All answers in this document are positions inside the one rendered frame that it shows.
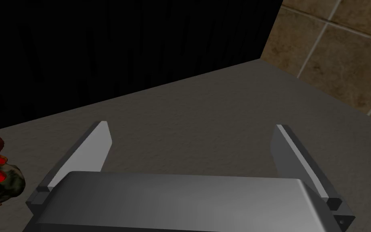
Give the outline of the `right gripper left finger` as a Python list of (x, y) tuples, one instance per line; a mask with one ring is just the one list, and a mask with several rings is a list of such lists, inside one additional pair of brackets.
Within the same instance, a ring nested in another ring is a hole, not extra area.
[(96, 121), (62, 156), (36, 187), (37, 192), (50, 192), (72, 171), (101, 171), (112, 145), (107, 121)]

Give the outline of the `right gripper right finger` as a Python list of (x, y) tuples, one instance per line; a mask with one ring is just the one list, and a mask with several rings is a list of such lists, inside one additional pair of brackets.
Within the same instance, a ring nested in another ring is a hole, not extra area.
[(303, 181), (327, 204), (343, 202), (333, 184), (288, 125), (275, 125), (270, 152), (279, 177)]

